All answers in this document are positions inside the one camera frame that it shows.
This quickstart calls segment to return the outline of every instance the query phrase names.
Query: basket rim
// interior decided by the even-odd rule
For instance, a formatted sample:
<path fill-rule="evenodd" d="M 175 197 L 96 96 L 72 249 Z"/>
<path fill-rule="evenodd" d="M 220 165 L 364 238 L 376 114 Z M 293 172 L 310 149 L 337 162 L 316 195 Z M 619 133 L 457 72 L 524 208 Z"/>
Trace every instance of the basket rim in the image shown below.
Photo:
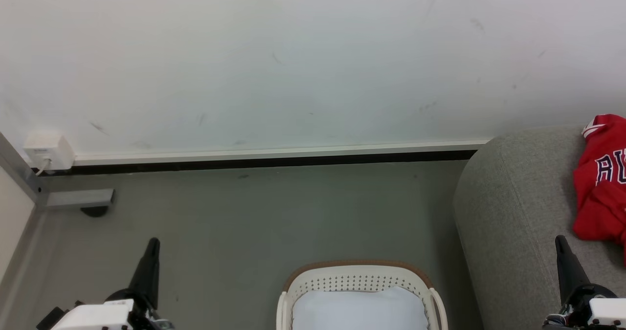
<path fill-rule="evenodd" d="M 300 276 L 300 274 L 306 271 L 313 270 L 315 268 L 342 267 L 342 266 L 352 266 L 352 265 L 378 265 L 378 266 L 385 266 L 385 267 L 405 268 L 413 272 L 413 274 L 416 274 L 418 277 L 420 277 L 420 279 L 422 279 L 422 281 L 426 285 L 426 288 L 434 288 L 434 285 L 432 285 L 432 282 L 430 281 L 428 276 L 422 270 L 414 267 L 413 265 L 409 263 L 398 262 L 398 261 L 385 261 L 381 259 L 354 259 L 354 260 L 342 260 L 342 261 L 317 262 L 317 263 L 311 263 L 303 267 L 300 267 L 296 269 L 295 272 L 291 273 L 291 275 L 287 279 L 285 286 L 283 287 L 282 290 L 283 292 L 288 292 L 289 287 L 291 286 L 291 283 L 293 283 L 295 278 Z"/>

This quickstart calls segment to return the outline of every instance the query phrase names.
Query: red clothing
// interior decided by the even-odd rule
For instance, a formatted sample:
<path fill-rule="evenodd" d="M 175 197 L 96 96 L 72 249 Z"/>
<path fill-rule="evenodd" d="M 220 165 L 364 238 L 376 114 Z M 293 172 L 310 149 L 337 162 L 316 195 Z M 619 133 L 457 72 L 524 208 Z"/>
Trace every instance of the red clothing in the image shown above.
<path fill-rule="evenodd" d="M 624 245 L 626 119 L 613 114 L 595 116 L 582 134 L 586 148 L 574 171 L 579 208 L 574 232 L 583 240 L 609 240 Z"/>

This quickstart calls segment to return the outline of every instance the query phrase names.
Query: gray floor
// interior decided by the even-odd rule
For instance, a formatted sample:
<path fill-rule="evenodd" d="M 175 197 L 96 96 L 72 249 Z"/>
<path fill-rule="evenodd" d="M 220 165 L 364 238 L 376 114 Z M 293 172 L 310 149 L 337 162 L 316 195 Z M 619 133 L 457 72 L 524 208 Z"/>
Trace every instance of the gray floor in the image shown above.
<path fill-rule="evenodd" d="M 440 292 L 452 329 L 480 329 L 452 217 L 465 161 L 376 163 L 49 179 L 116 188 L 107 216 L 47 215 L 18 297 L 33 327 L 51 308 L 102 302 L 161 240 L 159 313 L 179 329 L 274 329 L 296 268 L 333 259 L 412 263 Z M 34 276 L 43 275 L 41 280 Z"/>

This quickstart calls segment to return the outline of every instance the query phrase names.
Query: black rubber foot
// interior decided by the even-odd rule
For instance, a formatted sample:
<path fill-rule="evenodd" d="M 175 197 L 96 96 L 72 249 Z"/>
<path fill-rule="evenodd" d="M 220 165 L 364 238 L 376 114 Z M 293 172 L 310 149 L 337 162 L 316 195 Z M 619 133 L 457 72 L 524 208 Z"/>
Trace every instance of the black rubber foot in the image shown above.
<path fill-rule="evenodd" d="M 80 211 L 85 213 L 88 217 L 101 217 L 107 213 L 109 207 L 105 205 L 104 207 L 90 207 L 90 208 L 80 208 Z"/>

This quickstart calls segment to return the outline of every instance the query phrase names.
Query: baseboard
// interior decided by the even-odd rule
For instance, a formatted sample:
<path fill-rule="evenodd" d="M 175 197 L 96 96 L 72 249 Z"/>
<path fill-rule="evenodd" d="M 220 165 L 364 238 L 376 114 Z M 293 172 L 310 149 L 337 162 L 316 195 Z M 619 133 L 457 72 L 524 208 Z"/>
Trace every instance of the baseboard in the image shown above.
<path fill-rule="evenodd" d="M 121 165 L 147 163 L 182 163 L 188 161 L 250 160 L 269 158 L 302 158 L 360 154 L 395 154 L 478 150 L 488 140 L 439 141 L 382 145 L 348 145 L 344 147 L 285 148 L 261 150 L 230 150 L 223 152 L 189 152 L 162 154 L 77 155 L 74 166 Z"/>
<path fill-rule="evenodd" d="M 174 154 L 77 156 L 70 170 L 52 176 L 132 172 L 287 167 L 399 161 L 467 160 L 488 140 L 353 145 L 346 147 L 237 150 Z"/>

